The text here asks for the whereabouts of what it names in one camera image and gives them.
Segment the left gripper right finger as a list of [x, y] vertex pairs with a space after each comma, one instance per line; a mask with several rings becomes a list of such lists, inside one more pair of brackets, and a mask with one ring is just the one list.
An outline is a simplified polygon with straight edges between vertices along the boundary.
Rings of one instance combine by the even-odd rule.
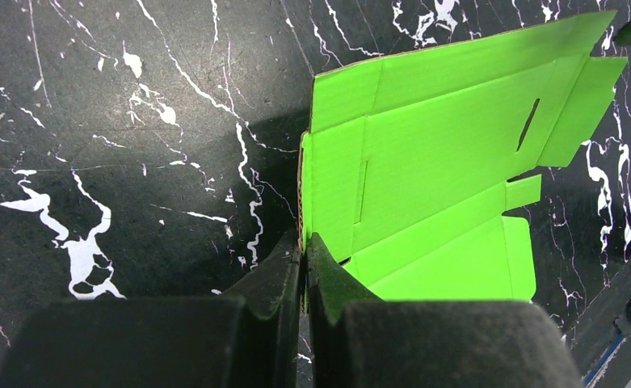
[[316, 387], [580, 387], [549, 316], [529, 302], [386, 302], [307, 242]]

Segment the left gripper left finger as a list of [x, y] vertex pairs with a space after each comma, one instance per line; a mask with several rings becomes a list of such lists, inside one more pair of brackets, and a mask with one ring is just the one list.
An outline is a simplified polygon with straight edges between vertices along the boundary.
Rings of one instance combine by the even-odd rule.
[[54, 303], [24, 325], [0, 387], [293, 387], [300, 269], [289, 230], [218, 296]]

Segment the green paper box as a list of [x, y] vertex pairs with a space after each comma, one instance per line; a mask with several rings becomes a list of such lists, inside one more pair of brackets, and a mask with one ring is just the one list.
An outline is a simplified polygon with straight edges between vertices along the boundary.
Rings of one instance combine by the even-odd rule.
[[317, 75], [301, 138], [299, 243], [386, 300], [536, 292], [537, 167], [566, 167], [625, 57], [592, 49], [615, 11], [376, 57]]

